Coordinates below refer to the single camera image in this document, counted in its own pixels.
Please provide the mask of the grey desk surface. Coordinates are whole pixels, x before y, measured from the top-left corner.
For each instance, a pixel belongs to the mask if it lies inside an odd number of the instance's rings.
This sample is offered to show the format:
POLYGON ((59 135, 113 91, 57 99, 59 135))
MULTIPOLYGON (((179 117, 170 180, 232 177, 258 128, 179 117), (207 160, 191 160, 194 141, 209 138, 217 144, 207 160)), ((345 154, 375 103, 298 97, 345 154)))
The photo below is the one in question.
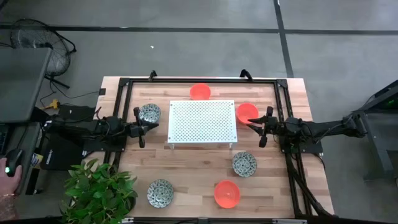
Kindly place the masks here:
POLYGON ((16 194, 26 194, 32 166, 30 160, 36 150, 41 128, 39 123, 0 124, 0 159, 13 149, 22 149, 21 181, 16 194))

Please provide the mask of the grey metal stand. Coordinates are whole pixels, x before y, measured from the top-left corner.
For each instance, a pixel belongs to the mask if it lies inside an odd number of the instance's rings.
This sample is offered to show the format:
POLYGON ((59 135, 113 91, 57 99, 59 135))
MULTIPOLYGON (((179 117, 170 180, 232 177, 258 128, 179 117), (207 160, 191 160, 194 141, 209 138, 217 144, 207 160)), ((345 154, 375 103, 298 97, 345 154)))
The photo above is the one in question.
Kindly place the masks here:
POLYGON ((371 95, 356 112, 367 130, 373 159, 364 180, 398 182, 398 80, 371 95))

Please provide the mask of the black aluminium extrusion frame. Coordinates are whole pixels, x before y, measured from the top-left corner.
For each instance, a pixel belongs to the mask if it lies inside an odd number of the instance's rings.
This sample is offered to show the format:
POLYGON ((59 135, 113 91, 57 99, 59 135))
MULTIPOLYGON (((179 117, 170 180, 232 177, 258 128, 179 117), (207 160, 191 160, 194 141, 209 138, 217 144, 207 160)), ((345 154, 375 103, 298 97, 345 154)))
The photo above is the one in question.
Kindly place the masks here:
POLYGON ((264 114, 273 107, 278 118, 312 118, 304 81, 301 78, 213 77, 105 77, 102 88, 106 94, 97 101, 101 116, 118 115, 132 121, 133 108, 146 103, 161 108, 160 125, 145 136, 146 146, 140 148, 137 139, 128 139, 121 154, 120 169, 137 176, 138 198, 130 217, 137 222, 188 220, 195 218, 213 222, 221 220, 293 218, 299 213, 314 214, 287 170, 289 159, 279 146, 279 140, 269 136, 267 146, 258 146, 259 136, 243 124, 237 125, 238 143, 167 144, 169 104, 171 100, 187 100, 191 87, 205 83, 211 99, 233 100, 237 105, 252 103, 264 114), (232 160, 238 152, 248 152, 257 160, 257 170, 250 177, 238 176, 232 160), (157 179, 168 180, 174 188, 174 199, 165 208, 153 207, 147 199, 147 189, 157 179), (241 198, 234 208, 221 208, 215 201, 214 189, 222 180, 234 182, 241 198))

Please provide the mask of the blue patterned ceramic bowl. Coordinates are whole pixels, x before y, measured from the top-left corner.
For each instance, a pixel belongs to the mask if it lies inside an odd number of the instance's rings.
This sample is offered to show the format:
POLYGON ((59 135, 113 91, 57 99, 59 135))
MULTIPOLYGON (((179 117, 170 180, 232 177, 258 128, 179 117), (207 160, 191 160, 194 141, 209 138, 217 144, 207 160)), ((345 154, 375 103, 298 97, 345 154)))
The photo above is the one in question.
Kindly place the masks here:
POLYGON ((233 157, 232 168, 238 176, 250 177, 257 170, 257 160, 248 152, 238 152, 233 157))
POLYGON ((147 189, 148 202, 155 208, 165 208, 174 199, 174 188, 165 179, 153 181, 147 189))
POLYGON ((160 108, 152 103, 140 107, 139 119, 150 123, 158 123, 161 116, 160 108))

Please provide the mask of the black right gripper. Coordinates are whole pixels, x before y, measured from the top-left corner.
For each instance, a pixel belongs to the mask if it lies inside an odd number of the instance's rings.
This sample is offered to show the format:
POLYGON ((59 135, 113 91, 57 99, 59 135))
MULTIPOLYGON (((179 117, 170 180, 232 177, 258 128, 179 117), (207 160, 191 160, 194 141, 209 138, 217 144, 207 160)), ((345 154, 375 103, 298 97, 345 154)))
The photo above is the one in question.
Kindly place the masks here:
POLYGON ((249 124, 248 127, 255 131, 261 138, 259 141, 259 147, 264 148, 267 144, 267 135, 274 135, 277 131, 278 127, 278 119, 274 117, 273 107, 268 106, 266 110, 266 114, 260 118, 248 119, 251 123, 262 123, 264 127, 256 126, 253 124, 249 124))

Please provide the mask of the green leafy potted plant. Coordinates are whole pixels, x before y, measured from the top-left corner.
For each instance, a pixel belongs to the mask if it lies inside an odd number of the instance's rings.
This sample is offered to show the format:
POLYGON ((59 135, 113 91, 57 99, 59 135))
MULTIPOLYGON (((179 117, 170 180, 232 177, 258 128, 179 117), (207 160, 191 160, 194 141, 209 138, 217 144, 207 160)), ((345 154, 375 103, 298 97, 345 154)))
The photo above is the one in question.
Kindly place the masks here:
POLYGON ((65 224, 121 224, 134 208, 137 177, 131 172, 92 159, 72 165, 68 173, 65 195, 70 201, 60 205, 65 224))

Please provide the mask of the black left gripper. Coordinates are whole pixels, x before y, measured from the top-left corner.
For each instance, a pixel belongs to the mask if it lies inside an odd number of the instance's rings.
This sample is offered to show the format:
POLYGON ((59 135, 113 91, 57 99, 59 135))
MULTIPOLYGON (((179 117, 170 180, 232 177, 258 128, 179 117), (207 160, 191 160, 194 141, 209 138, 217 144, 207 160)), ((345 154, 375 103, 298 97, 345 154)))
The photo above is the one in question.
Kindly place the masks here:
MULTIPOLYGON (((135 107, 133 109, 134 112, 134 117, 136 118, 136 122, 132 123, 130 125, 130 131, 129 131, 129 137, 130 138, 139 138, 139 147, 140 148, 145 148, 145 140, 143 138, 144 131, 142 128, 141 120, 139 118, 139 107, 135 107)), ((154 132, 154 128, 158 127, 159 124, 157 123, 147 123, 144 126, 146 127, 145 129, 145 134, 154 132)))

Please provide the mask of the black computer mouse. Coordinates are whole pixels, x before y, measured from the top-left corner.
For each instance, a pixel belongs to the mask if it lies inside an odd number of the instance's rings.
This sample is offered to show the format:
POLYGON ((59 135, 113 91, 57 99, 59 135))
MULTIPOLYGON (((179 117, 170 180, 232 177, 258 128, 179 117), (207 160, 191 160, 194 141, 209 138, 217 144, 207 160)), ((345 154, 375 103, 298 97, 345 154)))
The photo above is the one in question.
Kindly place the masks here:
POLYGON ((22 162, 22 149, 13 149, 6 154, 5 172, 9 177, 14 177, 16 169, 22 162))

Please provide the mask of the yellow power plug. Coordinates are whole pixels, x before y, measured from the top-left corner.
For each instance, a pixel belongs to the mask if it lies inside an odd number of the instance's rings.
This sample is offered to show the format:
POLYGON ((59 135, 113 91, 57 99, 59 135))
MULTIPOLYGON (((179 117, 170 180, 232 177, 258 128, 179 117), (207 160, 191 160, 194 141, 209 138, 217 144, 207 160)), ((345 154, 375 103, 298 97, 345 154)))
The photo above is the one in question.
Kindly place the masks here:
POLYGON ((52 102, 44 107, 41 107, 41 110, 49 110, 49 109, 54 109, 57 110, 58 107, 60 106, 60 102, 57 99, 52 100, 52 102))

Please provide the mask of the black Trossen control box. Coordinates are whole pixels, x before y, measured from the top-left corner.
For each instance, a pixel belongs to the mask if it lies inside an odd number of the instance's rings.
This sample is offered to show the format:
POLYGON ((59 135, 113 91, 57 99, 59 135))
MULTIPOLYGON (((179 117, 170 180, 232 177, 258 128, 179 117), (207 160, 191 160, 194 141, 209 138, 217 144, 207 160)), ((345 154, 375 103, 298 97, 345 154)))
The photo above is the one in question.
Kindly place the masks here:
POLYGON ((51 135, 42 153, 40 168, 43 170, 68 170, 80 165, 83 148, 59 135, 51 135))

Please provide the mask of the white perforated metal rack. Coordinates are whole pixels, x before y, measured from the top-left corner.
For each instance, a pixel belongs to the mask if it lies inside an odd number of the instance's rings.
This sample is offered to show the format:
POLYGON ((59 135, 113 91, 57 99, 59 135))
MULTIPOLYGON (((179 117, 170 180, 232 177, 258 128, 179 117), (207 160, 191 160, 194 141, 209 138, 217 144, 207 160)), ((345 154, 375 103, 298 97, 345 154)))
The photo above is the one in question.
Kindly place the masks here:
POLYGON ((167 144, 238 143, 233 100, 171 100, 167 144))

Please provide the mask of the grey desk panel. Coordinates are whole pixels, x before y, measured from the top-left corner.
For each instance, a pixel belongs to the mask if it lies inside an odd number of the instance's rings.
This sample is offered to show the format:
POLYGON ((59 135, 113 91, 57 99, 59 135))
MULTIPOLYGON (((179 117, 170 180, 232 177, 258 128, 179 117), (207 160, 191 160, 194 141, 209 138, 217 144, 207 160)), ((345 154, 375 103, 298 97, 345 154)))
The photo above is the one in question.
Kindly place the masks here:
POLYGON ((48 48, 0 49, 0 123, 44 118, 35 104, 51 53, 48 48))

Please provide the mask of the person's forearm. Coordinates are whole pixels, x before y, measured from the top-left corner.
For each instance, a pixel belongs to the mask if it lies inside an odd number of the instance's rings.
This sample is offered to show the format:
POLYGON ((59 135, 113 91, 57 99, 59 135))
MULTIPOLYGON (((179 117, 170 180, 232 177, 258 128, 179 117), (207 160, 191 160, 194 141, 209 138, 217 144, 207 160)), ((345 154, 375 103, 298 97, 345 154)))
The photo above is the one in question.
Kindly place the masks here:
POLYGON ((15 220, 17 218, 15 196, 13 194, 0 196, 0 222, 15 220))

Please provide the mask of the orange plastic mini bowl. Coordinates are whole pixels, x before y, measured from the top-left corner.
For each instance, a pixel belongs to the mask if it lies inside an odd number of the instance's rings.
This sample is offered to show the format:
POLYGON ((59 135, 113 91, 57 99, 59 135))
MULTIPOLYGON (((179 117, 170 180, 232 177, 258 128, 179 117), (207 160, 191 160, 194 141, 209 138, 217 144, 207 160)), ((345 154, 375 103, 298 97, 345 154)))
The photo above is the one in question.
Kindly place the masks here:
POLYGON ((234 208, 241 198, 239 187, 230 180, 222 180, 214 189, 214 198, 221 208, 234 208))
POLYGON ((204 83, 194 84, 190 89, 190 98, 192 100, 209 100, 210 96, 210 87, 204 83))
POLYGON ((250 119, 256 119, 259 117, 258 109, 251 103, 243 103, 236 109, 236 116, 240 123, 250 124, 250 119))

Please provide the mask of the person's hand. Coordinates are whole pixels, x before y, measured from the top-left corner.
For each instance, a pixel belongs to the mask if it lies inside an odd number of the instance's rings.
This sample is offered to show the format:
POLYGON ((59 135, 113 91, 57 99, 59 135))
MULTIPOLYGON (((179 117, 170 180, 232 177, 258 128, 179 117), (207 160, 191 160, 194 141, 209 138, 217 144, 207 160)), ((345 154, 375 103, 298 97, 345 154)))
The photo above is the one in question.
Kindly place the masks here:
POLYGON ((14 176, 9 177, 6 174, 6 162, 6 158, 0 159, 0 197, 13 195, 21 181, 22 166, 17 166, 14 176))

